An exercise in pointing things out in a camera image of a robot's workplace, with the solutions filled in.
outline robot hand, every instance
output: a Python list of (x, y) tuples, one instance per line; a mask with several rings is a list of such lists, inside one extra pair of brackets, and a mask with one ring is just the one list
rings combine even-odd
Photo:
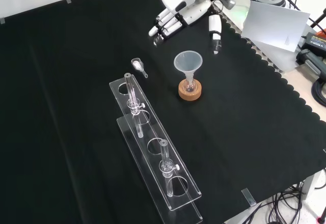
[[(207, 12), (216, 14), (211, 0), (162, 0), (162, 2), (166, 8), (156, 17), (154, 27), (148, 33), (150, 37), (154, 36), (154, 45), (162, 43), (178, 30), (191, 25)], [(212, 28), (210, 27), (213, 40), (221, 37), (221, 19), (218, 15), (217, 17), (210, 17), (209, 21), (210, 26), (211, 23), (215, 23)], [(215, 41), (214, 53), (218, 52), (220, 46), (220, 41)]]
[(148, 35), (150, 37), (155, 36), (154, 45), (161, 44), (173, 33), (176, 33), (177, 30), (192, 24), (202, 17), (210, 7), (211, 1), (206, 0), (200, 4), (186, 7), (176, 14), (166, 8), (156, 17), (155, 26), (149, 31)]

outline table leg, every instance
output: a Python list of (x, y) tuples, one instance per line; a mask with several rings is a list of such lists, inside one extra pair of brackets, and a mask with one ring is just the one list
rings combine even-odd
[(316, 183), (318, 181), (321, 172), (322, 171), (317, 172), (316, 174), (308, 177), (305, 180), (304, 186), (302, 187), (302, 193), (303, 193), (302, 200), (306, 200), (315, 190)]

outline glass funnel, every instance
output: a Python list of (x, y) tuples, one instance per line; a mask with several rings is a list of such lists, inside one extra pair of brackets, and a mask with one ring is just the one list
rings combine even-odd
[(185, 92), (192, 93), (197, 89), (194, 72), (201, 67), (202, 63), (203, 58), (195, 51), (184, 51), (174, 58), (175, 68), (185, 74), (186, 79), (182, 85)]

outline robotic arm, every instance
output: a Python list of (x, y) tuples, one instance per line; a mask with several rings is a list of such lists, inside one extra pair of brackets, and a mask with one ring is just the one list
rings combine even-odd
[(211, 0), (162, 0), (165, 9), (156, 17), (155, 26), (149, 31), (154, 36), (154, 45), (162, 43), (182, 27), (191, 25), (205, 13), (209, 12), (215, 17), (210, 18), (210, 32), (212, 38), (217, 40), (214, 53), (218, 52), (221, 38), (221, 19), (217, 15)]
[[(154, 27), (148, 35), (154, 37), (154, 45), (161, 44), (178, 30), (193, 24), (208, 12), (210, 14), (209, 32), (212, 38), (213, 53), (217, 54), (221, 48), (222, 24), (215, 8), (216, 1), (221, 1), (228, 9), (231, 9), (235, 4), (229, 4), (227, 0), (162, 0), (166, 8), (156, 17)], [(285, 0), (253, 1), (285, 6)]]

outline funnel stem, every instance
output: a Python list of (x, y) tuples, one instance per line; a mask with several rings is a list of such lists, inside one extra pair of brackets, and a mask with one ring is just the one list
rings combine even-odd
[(193, 80), (194, 80), (194, 74), (191, 73), (191, 74), (186, 74), (185, 75), (185, 78), (186, 80), (189, 82), (189, 84), (192, 84), (193, 83)]

